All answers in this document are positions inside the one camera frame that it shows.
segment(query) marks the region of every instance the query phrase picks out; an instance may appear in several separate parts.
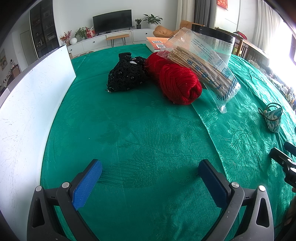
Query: green tablecloth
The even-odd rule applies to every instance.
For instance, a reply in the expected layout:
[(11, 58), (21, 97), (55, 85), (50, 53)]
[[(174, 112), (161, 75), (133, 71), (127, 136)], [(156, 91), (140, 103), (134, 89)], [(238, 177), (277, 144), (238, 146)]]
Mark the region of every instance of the green tablecloth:
[[(145, 45), (129, 45), (72, 60), (77, 77), (52, 124), (41, 184), (58, 187), (99, 159), (103, 173), (79, 212), (101, 241), (201, 240), (220, 212), (197, 173), (206, 158), (243, 187), (263, 184), (275, 225), (280, 223), (293, 194), (268, 153), (274, 146), (282, 150), (286, 140), (296, 144), (296, 120), (275, 87), (232, 56), (229, 67), (242, 89), (226, 114), (205, 90), (188, 106), (169, 102), (151, 83), (108, 93), (108, 73), (122, 52), (151, 54)], [(269, 102), (283, 105), (278, 134), (258, 114)], [(59, 210), (58, 215), (74, 240)]]

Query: metal screw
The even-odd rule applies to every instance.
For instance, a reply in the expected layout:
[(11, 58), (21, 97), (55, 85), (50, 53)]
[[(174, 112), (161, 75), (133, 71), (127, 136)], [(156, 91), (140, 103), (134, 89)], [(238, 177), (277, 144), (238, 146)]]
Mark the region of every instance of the metal screw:
[(260, 185), (260, 186), (259, 186), (259, 190), (262, 191), (262, 192), (265, 192), (266, 189), (265, 189), (264, 186)]
[(41, 186), (37, 186), (37, 187), (35, 188), (36, 192), (40, 192), (40, 191), (41, 191), (41, 189), (42, 189), (42, 187), (41, 187)]
[(68, 188), (70, 186), (70, 183), (65, 182), (62, 184), (62, 188)]
[(233, 186), (234, 188), (238, 188), (239, 184), (237, 182), (233, 182), (233, 183), (231, 183), (231, 186)]

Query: dark bookshelf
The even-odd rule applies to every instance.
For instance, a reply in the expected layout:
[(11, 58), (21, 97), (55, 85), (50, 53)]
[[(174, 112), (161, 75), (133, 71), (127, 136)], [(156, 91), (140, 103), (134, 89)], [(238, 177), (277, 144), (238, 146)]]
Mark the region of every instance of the dark bookshelf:
[(52, 0), (43, 0), (30, 10), (30, 24), (38, 58), (59, 47)]

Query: small fabric pouch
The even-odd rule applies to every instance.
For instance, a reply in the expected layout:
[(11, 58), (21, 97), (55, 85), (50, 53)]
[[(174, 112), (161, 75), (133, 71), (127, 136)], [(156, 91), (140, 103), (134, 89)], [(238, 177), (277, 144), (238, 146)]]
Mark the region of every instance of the small fabric pouch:
[(281, 115), (283, 114), (283, 108), (278, 103), (270, 103), (266, 106), (265, 110), (258, 108), (258, 112), (262, 115), (266, 121), (267, 127), (272, 132), (278, 132), (281, 125)]

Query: white curtain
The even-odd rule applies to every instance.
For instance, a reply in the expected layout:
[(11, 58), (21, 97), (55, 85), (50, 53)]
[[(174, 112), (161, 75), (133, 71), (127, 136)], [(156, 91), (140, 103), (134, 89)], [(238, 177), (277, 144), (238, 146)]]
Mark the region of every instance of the white curtain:
[(176, 29), (180, 28), (181, 20), (194, 21), (195, 0), (178, 0)]
[(270, 40), (281, 21), (282, 19), (276, 11), (263, 0), (258, 0), (258, 24), (253, 44), (267, 53)]

